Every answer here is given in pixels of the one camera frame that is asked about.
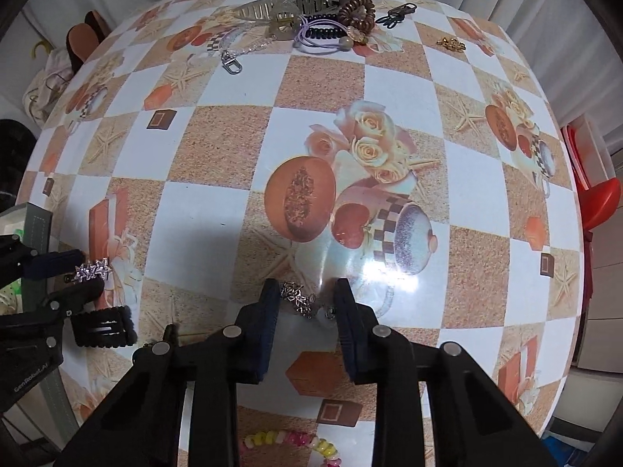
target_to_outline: table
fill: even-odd
[[[377,0],[378,16],[418,9],[365,46],[317,54],[273,42],[230,75],[205,51],[251,1],[163,0],[130,16],[59,100],[19,201],[54,212],[52,249],[111,259],[97,307],[127,304],[137,346],[171,322],[183,342],[204,338],[257,300],[266,277],[321,303],[348,277],[381,323],[464,346],[540,433],[571,361],[584,259],[568,156],[521,52],[496,24],[445,4]],[[315,432],[344,465],[369,465],[375,389],[348,382],[330,321],[288,307],[266,379],[239,387],[241,437]],[[65,343],[82,422],[136,346]],[[342,401],[342,426],[327,424],[327,400]],[[422,405],[431,458],[426,393]],[[322,460],[264,451],[248,465]]]

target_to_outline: black hair clip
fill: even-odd
[[[412,4],[412,3],[402,4],[399,7],[395,7],[394,9],[389,10],[389,12],[387,12],[387,15],[385,17],[379,17],[378,19],[376,19],[375,22],[382,24],[386,26],[387,28],[393,28],[398,23],[401,23],[404,21],[404,16],[415,12],[416,8],[417,8],[416,4]]]

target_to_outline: checkered tablecloth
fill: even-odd
[[[349,277],[379,321],[414,342],[458,342],[496,382],[504,369],[504,384],[512,385],[509,363],[527,357],[532,375],[524,367],[522,377],[531,377],[530,390],[516,403],[542,431],[571,361],[584,259],[569,160],[521,52],[496,24],[445,4],[378,0],[378,16],[404,2],[418,9],[392,30],[375,28],[367,46],[351,51],[319,56],[273,42],[241,56],[242,73],[233,76],[218,56],[201,53],[236,25],[232,9],[251,1],[154,4],[83,65],[51,114],[19,193],[19,202],[54,212],[51,250],[110,258],[113,277],[98,306],[132,309],[137,346],[171,322],[184,342],[204,338],[255,301],[266,277],[308,291]],[[178,49],[179,33],[194,26],[206,34],[196,38],[203,45]],[[465,32],[470,26],[477,39]],[[254,28],[241,43],[262,32]],[[437,45],[443,37],[464,42],[465,52]],[[105,98],[80,112],[84,96],[102,85]],[[551,150],[556,173],[547,198],[519,146],[512,151],[494,136],[487,105]],[[365,191],[348,203],[365,206],[370,219],[351,226],[343,216],[354,237],[348,244],[361,235],[359,247],[338,240],[339,212],[305,242],[269,219],[264,192],[273,173],[301,156],[326,161],[336,205],[359,187],[419,206],[427,239],[409,243],[414,259],[430,251],[424,269],[404,274],[375,259],[379,206]],[[554,277],[540,274],[541,253],[554,256]],[[346,381],[337,345],[336,329],[282,312],[266,380],[239,387],[241,434],[307,430],[333,442],[343,465],[369,465],[375,389]],[[318,385],[304,369],[305,352],[324,352],[323,373],[337,366],[339,381]],[[82,422],[128,370],[131,350],[74,353],[64,350],[61,371]],[[306,390],[301,378],[309,379]],[[508,391],[519,398],[516,384]],[[317,423],[325,398],[362,404],[356,426]],[[430,442],[426,393],[422,405]],[[182,463],[187,447],[185,422]],[[247,464],[321,463],[305,448],[279,451]]]

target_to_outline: brown spiral hair tie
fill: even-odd
[[[359,9],[366,9],[366,16],[359,16]],[[338,22],[344,26],[352,26],[362,33],[368,34],[375,27],[375,4],[372,0],[350,0],[338,11]]]

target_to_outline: yellow bead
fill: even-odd
[[[329,443],[325,439],[321,439],[318,446],[316,446],[314,449],[317,452],[322,453],[328,447],[329,447]]]
[[[337,452],[337,448],[335,446],[333,446],[333,444],[329,443],[329,447],[327,449],[325,449],[322,454],[325,456],[325,458],[329,458],[331,455],[333,455],[334,453]]]
[[[255,446],[262,446],[265,439],[266,432],[258,432],[257,434],[253,435],[253,444],[255,444]]]
[[[269,430],[266,432],[266,444],[272,444],[275,442],[276,432],[274,430]]]

